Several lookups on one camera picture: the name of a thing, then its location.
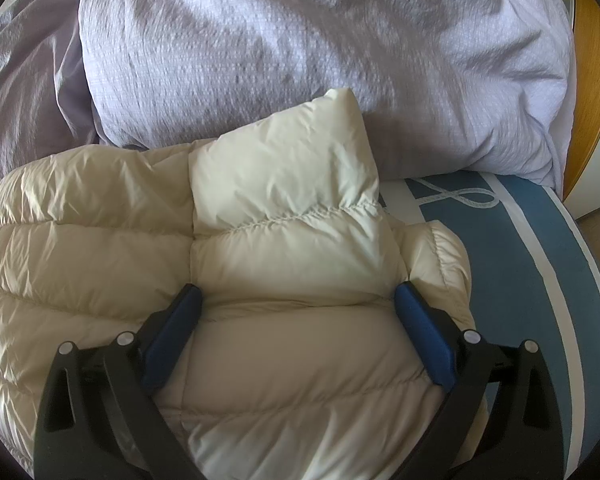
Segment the cream quilted down jacket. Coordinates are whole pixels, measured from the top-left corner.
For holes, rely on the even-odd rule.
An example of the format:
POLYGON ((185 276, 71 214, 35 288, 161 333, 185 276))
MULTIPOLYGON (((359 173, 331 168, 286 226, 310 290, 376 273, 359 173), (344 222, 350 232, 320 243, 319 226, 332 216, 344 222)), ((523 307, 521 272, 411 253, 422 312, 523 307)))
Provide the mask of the cream quilted down jacket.
POLYGON ((206 476, 388 478, 443 398, 393 311, 403 282, 474 324, 463 243, 385 213, 348 90, 214 141, 31 162, 0 183, 0 439, 30 468, 57 347, 190 283, 201 319, 156 402, 206 476))

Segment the blue white striped bed sheet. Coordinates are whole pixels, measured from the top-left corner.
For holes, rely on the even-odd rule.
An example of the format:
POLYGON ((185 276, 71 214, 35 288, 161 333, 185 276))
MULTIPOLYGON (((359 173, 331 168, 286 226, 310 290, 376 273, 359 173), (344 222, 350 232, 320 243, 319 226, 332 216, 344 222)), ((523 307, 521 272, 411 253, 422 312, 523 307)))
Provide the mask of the blue white striped bed sheet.
POLYGON ((600 440, 600 268, 569 211, 551 188, 469 171, 381 183, 380 201, 407 224, 438 220, 460 238, 487 340, 540 345, 572 474, 600 440))

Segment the left lilac pillow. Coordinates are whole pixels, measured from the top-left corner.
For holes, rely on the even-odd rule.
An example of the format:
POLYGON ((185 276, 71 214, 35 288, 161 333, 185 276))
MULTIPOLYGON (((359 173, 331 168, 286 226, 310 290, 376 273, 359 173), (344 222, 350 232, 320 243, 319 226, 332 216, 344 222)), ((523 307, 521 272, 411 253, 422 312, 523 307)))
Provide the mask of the left lilac pillow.
POLYGON ((80 39, 81 0, 15 0, 0 15, 0 182, 98 140, 80 39))

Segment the lilac pillow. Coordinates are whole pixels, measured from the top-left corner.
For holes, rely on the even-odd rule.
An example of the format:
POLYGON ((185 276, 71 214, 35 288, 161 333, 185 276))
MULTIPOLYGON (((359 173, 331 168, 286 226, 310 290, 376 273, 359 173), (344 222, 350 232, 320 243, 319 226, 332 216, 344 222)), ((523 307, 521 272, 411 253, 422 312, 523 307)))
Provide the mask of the lilac pillow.
POLYGON ((469 169, 564 185, 562 0, 80 0, 79 26, 114 145, 215 138, 345 88, 385 180, 469 169))
POLYGON ((15 0, 0 15, 0 182, 98 140, 80 39, 81 0, 15 0))

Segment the right lilac pillow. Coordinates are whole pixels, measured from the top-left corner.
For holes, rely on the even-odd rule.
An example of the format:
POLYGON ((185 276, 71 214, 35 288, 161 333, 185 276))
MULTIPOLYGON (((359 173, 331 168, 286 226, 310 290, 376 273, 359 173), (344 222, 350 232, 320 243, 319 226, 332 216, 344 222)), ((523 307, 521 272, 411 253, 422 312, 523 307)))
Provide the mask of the right lilac pillow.
POLYGON ((79 26, 114 145, 215 138, 345 88, 385 180, 469 169, 564 185, 562 0, 80 0, 79 26))

